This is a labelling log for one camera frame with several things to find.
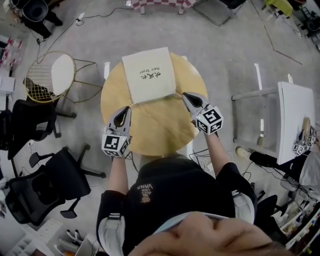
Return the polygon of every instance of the red and white checkered cloth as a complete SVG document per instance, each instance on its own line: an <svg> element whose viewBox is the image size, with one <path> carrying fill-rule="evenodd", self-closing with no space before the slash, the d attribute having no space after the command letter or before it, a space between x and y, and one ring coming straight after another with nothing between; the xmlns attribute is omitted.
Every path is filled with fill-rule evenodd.
<svg viewBox="0 0 320 256"><path fill-rule="evenodd" d="M196 0L131 0L133 9L137 10L146 5L167 5L186 9L191 7Z"/></svg>

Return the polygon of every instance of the shoulder strap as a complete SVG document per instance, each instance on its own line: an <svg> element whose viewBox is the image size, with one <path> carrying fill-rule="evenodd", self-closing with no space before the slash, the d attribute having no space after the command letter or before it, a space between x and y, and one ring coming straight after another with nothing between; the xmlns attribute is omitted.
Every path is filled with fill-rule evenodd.
<svg viewBox="0 0 320 256"><path fill-rule="evenodd" d="M125 218L120 213L110 213L101 220L98 236L101 246L110 256L124 256L122 246L125 241Z"/></svg>
<svg viewBox="0 0 320 256"><path fill-rule="evenodd" d="M232 191L235 207L235 217L251 224L255 221L255 208L250 197L237 190Z"/></svg>

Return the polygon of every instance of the gold metal chair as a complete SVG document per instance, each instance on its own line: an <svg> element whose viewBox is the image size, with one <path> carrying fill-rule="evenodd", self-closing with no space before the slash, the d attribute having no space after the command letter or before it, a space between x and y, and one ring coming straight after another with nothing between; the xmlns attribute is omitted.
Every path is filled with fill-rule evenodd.
<svg viewBox="0 0 320 256"><path fill-rule="evenodd" d="M76 61L88 64L77 69ZM102 86L79 81L76 79L76 75L83 68L93 64L97 65L93 61L72 58L69 54L61 51L47 52L32 63L25 76L24 85L27 95L38 103L54 102L62 96L73 103L88 101L102 90ZM87 99L73 101L67 98L67 94L74 82L100 89Z"/></svg>

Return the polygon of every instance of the yellow-green cloth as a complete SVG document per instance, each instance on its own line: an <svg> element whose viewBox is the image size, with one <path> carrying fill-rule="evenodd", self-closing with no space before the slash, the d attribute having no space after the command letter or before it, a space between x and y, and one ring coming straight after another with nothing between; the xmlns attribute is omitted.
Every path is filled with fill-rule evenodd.
<svg viewBox="0 0 320 256"><path fill-rule="evenodd" d="M265 5L277 7L287 17L292 15L293 8L287 0L264 0Z"/></svg>

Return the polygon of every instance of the white desk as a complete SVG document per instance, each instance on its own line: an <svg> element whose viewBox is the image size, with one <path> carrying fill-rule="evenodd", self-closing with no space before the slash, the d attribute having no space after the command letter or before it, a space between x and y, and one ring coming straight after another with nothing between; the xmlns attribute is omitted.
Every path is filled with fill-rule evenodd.
<svg viewBox="0 0 320 256"><path fill-rule="evenodd" d="M269 126L277 125L276 151L238 138L234 138L233 141L240 146L277 158L277 164L281 165L292 160L296 156L292 152L292 148L298 134L302 131L304 118L309 117L311 125L313 127L315 126L314 92L309 88L299 85L288 82L279 82L277 87L234 95L231 99L235 101L257 96L267 96L270 94L277 94L279 102L276 117L277 122L274 124L267 124Z"/></svg>

